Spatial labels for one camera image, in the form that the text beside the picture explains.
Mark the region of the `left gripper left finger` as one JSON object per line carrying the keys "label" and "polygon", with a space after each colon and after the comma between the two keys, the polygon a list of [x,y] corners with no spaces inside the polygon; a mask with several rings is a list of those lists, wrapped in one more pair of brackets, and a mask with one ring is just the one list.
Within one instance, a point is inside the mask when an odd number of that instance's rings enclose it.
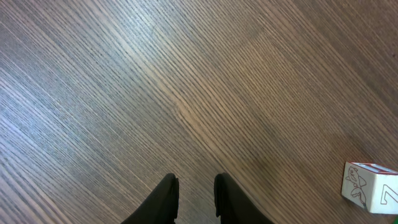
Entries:
{"label": "left gripper left finger", "polygon": [[141,205],[121,224],[175,224],[178,217],[179,181],[166,174]]}

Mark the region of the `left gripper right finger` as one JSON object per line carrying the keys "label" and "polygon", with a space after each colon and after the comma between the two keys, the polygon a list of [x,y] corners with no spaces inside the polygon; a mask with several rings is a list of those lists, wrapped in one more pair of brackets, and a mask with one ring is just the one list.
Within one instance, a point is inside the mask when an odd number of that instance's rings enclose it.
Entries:
{"label": "left gripper right finger", "polygon": [[215,177],[214,196],[221,224],[273,224],[228,173]]}

